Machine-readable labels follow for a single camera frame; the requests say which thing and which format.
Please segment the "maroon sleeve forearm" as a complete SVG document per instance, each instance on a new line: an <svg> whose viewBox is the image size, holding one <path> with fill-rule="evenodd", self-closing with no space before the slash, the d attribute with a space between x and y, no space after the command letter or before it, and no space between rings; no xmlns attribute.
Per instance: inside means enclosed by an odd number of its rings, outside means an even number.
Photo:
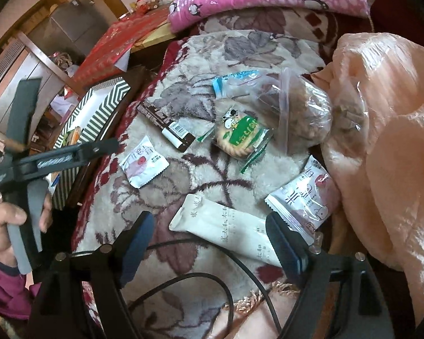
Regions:
<svg viewBox="0 0 424 339"><path fill-rule="evenodd" d="M41 284L27 287L27 277L18 268L0 262L0 314L7 318L27 320Z"/></svg>

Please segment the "person's left hand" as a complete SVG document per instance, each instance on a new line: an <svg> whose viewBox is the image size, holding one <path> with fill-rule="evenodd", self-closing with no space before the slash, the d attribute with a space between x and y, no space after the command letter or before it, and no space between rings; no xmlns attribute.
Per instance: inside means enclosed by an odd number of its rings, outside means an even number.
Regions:
<svg viewBox="0 0 424 339"><path fill-rule="evenodd" d="M21 226L26 220L27 214L22 208L7 202L0 203L0 270L8 275L18 274L19 270L7 226Z"/></svg>

